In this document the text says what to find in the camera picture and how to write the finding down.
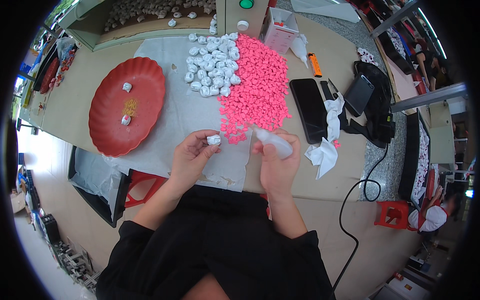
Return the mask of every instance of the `orange lighter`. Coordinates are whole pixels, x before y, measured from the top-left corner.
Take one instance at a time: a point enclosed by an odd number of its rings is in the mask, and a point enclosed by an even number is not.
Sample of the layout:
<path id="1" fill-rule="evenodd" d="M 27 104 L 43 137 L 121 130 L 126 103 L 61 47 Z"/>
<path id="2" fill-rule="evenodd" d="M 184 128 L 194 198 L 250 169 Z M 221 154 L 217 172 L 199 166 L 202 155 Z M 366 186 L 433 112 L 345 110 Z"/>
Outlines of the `orange lighter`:
<path id="1" fill-rule="evenodd" d="M 315 53 L 308 53 L 308 60 L 310 61 L 310 65 L 312 66 L 312 72 L 314 77 L 322 77 L 322 70 L 320 70 L 320 66 L 318 65 L 317 56 Z"/>

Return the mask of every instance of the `work table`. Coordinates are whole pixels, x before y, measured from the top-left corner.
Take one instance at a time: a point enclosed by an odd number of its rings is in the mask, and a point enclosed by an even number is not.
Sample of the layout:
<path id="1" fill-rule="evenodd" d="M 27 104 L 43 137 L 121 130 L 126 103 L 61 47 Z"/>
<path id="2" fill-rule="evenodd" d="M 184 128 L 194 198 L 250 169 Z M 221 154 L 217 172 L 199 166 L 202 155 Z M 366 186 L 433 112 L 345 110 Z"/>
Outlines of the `work table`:
<path id="1" fill-rule="evenodd" d="M 356 46 L 324 26 L 296 15 L 300 32 L 309 40 L 307 51 L 317 55 L 323 77 L 330 78 L 341 93 L 344 93 L 353 81 L 353 62 L 358 60 Z M 88 128 L 88 113 L 92 98 L 102 79 L 119 63 L 132 58 L 142 41 L 135 41 L 91 52 L 80 48 L 71 68 L 65 73 L 65 79 L 60 86 L 46 94 L 47 107 L 41 121 L 41 129 L 63 139 L 84 150 L 98 153 L 92 143 Z M 307 69 L 289 50 L 283 55 L 288 59 L 287 77 L 313 78 L 312 71 Z M 341 147 L 337 149 L 338 160 L 334 168 L 319 180 L 315 180 L 318 166 L 303 154 L 308 148 L 303 126 L 295 100 L 291 93 L 285 97 L 291 119 L 285 119 L 283 129 L 299 136 L 301 141 L 300 169 L 292 187 L 293 196 L 318 200 L 342 201 L 348 189 L 360 180 L 364 162 L 366 139 L 362 135 L 340 132 L 338 141 Z M 355 118 L 360 124 L 365 122 L 362 115 Z M 246 165 L 244 191 L 263 193 L 260 175 L 261 157 L 250 155 Z M 349 201 L 356 201 L 359 189 L 354 189 Z"/>

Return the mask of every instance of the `plastic squeeze bottle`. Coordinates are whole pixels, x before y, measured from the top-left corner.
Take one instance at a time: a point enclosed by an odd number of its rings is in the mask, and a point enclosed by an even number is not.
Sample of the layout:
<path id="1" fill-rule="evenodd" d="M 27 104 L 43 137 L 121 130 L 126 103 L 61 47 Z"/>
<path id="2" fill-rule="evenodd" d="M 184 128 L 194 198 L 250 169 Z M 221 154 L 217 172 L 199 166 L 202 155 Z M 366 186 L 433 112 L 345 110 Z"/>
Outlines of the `plastic squeeze bottle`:
<path id="1" fill-rule="evenodd" d="M 254 128 L 253 131 L 264 146 L 266 144 L 272 144 L 275 146 L 278 158 L 284 159 L 293 153 L 292 145 L 278 135 L 260 128 Z"/>
<path id="2" fill-rule="evenodd" d="M 305 66 L 308 69 L 308 63 L 307 63 L 307 47 L 306 45 L 308 44 L 307 38 L 305 35 L 300 35 L 300 37 L 296 37 L 292 45 L 290 46 L 290 49 L 292 49 L 293 54 L 295 54 L 296 57 L 298 57 Z"/>

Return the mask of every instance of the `smartphone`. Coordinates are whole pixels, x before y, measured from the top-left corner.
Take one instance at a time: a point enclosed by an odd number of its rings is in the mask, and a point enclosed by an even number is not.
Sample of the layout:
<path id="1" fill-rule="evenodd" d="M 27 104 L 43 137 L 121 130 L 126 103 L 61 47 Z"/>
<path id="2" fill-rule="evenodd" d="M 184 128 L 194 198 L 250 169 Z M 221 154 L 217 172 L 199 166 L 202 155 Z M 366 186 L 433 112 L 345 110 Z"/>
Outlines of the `smartphone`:
<path id="1" fill-rule="evenodd" d="M 345 107 L 354 117 L 359 117 L 363 113 L 374 89 L 373 84 L 362 72 L 357 74 L 344 96 Z"/>
<path id="2" fill-rule="evenodd" d="M 317 144 L 327 137 L 327 111 L 317 82 L 312 78 L 290 81 L 297 103 L 303 130 L 309 144 Z"/>

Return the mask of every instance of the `person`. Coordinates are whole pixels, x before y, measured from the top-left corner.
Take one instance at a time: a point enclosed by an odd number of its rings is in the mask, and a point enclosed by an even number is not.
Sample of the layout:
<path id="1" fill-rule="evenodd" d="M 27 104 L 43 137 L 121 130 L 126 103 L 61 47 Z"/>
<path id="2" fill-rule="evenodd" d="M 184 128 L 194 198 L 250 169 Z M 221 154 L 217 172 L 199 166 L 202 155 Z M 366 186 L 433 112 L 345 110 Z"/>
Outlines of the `person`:
<path id="1" fill-rule="evenodd" d="M 424 200 L 429 202 L 425 208 L 421 209 L 421 213 L 413 206 L 410 207 L 408 214 L 410 227 L 418 229 L 419 232 L 435 231 L 445 224 L 449 216 L 458 211 L 462 199 L 461 194 L 451 194 L 444 199 L 442 191 L 443 187 L 439 186 L 431 200 Z"/>
<path id="2" fill-rule="evenodd" d="M 175 148 L 170 178 L 121 225 L 97 298 L 327 299 L 332 285 L 317 233 L 307 230 L 291 193 L 300 141 L 274 133 L 292 145 L 289 157 L 280 160 L 272 144 L 252 149 L 262 156 L 272 221 L 259 194 L 194 185 L 221 149 L 205 145 L 219 132 L 193 132 Z"/>
<path id="3" fill-rule="evenodd" d="M 414 64 L 419 65 L 420 73 L 425 78 L 425 86 L 430 90 L 435 90 L 436 78 L 441 72 L 447 73 L 446 60 L 440 58 L 430 50 L 424 50 L 410 55 Z"/>

